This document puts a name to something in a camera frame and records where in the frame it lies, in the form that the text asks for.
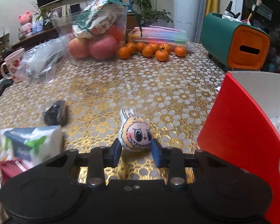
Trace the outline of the cartoon monster face toy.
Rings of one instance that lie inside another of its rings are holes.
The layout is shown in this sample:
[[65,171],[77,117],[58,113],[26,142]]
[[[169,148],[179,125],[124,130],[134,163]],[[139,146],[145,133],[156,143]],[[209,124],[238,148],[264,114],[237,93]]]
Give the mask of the cartoon monster face toy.
[[118,140],[128,151],[140,152],[151,148],[153,134],[146,119],[134,108],[123,107],[120,110],[121,125]]

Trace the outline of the small black item bag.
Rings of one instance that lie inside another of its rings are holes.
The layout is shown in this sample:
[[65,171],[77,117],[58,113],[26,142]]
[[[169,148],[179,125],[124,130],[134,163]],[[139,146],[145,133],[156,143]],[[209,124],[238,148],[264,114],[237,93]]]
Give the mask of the small black item bag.
[[44,123],[48,126],[67,124],[67,104],[65,100],[55,101],[43,112]]

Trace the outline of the tissue pack green blue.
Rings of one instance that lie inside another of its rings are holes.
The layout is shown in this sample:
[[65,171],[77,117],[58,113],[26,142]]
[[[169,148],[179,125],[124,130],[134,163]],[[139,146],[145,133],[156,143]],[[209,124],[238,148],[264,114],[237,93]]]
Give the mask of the tissue pack green blue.
[[36,166],[61,153],[62,128],[59,125],[5,128],[0,131],[2,150],[10,158]]

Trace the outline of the pink small tray box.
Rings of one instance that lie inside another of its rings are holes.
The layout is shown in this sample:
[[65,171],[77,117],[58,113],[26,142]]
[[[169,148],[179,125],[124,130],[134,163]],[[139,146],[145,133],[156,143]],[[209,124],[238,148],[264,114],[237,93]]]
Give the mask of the pink small tray box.
[[0,161],[0,171],[2,176],[2,184],[4,185],[9,179],[27,171],[29,168],[21,159],[13,159]]

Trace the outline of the gold patterned tablecloth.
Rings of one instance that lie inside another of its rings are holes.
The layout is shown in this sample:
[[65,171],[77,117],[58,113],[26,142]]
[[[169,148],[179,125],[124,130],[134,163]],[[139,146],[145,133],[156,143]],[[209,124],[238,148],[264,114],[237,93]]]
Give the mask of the gold patterned tablecloth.
[[130,106],[148,119],[153,136],[164,147],[193,153],[224,75],[200,44],[194,45],[192,54],[184,58],[171,54],[164,63],[140,54],[78,66],[66,59],[58,64],[52,82],[15,83],[4,91],[0,131],[43,126],[42,109],[65,100],[69,114],[64,148],[84,153],[113,143],[120,109]]

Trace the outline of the red cardboard box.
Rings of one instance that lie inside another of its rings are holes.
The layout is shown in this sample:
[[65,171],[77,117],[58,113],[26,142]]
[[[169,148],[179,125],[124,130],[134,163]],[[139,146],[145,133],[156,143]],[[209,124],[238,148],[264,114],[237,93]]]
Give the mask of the red cardboard box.
[[280,74],[229,72],[198,136],[201,149],[270,185],[271,223],[280,223],[280,135],[271,123],[278,115]]

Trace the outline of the red apple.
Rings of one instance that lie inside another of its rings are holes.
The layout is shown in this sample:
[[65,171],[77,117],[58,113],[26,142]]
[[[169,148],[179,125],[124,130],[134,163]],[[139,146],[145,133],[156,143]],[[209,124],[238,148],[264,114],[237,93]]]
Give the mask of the red apple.
[[89,54],[97,60],[113,58],[117,53],[119,45],[111,35],[103,35],[93,38],[89,45]]
[[68,44],[68,50],[74,58],[86,58],[89,55],[88,51],[89,39],[74,38]]

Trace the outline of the stack of colourful folders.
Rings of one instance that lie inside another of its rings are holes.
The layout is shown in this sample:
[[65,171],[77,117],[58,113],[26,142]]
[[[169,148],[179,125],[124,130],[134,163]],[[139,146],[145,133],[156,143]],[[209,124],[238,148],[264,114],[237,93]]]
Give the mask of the stack of colourful folders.
[[134,43],[157,43],[158,45],[166,43],[171,46],[172,51],[177,46],[183,46],[188,54],[194,51],[184,30],[169,27],[150,25],[149,27],[142,27],[141,30],[139,27],[134,27],[128,33],[128,40]]

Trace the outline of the clear fruit container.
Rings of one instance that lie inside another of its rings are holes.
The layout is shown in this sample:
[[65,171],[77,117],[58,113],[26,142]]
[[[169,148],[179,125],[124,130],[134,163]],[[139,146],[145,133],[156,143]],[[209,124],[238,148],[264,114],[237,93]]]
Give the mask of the clear fruit container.
[[54,23],[70,63],[82,66],[118,56],[126,41],[126,19],[125,6],[108,3],[56,18]]

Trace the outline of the black remote control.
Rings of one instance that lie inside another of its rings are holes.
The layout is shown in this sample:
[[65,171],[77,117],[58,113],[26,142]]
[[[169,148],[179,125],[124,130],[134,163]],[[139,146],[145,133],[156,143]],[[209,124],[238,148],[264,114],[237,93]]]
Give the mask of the black remote control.
[[3,95],[4,91],[12,86],[13,80],[12,79],[2,79],[0,83],[0,97]]

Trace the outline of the pink strawberry mug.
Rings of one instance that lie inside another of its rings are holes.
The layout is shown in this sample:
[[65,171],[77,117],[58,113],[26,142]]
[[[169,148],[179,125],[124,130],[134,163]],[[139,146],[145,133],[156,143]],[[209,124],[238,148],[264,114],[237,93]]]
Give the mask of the pink strawberry mug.
[[[0,71],[1,71],[1,75],[5,79],[12,79],[14,83],[21,82],[19,67],[21,65],[21,61],[23,59],[24,53],[25,53],[25,49],[21,48],[14,51],[4,59],[4,63],[0,67]],[[4,66],[7,68],[10,74],[9,76],[4,72]]]

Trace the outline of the wooden tv cabinet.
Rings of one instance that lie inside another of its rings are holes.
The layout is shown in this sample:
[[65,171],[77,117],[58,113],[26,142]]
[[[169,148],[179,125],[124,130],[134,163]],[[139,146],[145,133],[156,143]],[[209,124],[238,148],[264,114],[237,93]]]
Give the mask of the wooden tv cabinet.
[[[128,34],[134,27],[138,26],[136,17],[133,13],[127,14],[127,20],[126,20],[126,34]],[[22,41],[17,42],[11,47],[12,51],[15,51],[20,48],[24,48],[25,50],[29,50],[32,47],[43,43],[45,41],[48,41],[50,39],[58,38],[58,32],[57,29],[51,28],[49,30],[43,30],[41,32],[35,33],[32,36],[29,36],[28,38],[23,39]],[[4,60],[0,60],[0,67],[3,64]]]

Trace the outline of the floral cloth bag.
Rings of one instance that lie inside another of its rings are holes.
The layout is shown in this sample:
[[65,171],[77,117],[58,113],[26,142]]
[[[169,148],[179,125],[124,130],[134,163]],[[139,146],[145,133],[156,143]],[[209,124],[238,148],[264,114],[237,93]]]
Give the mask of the floral cloth bag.
[[77,38],[91,39],[106,33],[119,18],[126,15],[128,5],[128,0],[93,0],[74,18],[74,35]]

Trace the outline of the black speaker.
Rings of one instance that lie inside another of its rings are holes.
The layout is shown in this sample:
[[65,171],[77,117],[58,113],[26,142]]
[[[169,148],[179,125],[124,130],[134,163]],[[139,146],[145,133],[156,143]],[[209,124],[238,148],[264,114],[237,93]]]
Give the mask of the black speaker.
[[81,12],[80,3],[70,5],[70,12],[71,12],[71,14]]

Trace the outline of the white air conditioner column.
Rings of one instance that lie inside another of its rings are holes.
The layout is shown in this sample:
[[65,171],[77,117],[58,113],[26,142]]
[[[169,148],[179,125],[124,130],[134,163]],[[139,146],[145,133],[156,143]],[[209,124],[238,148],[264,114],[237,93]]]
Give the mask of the white air conditioner column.
[[173,1],[174,28],[178,30],[184,30],[189,41],[195,43],[200,42],[207,0]]

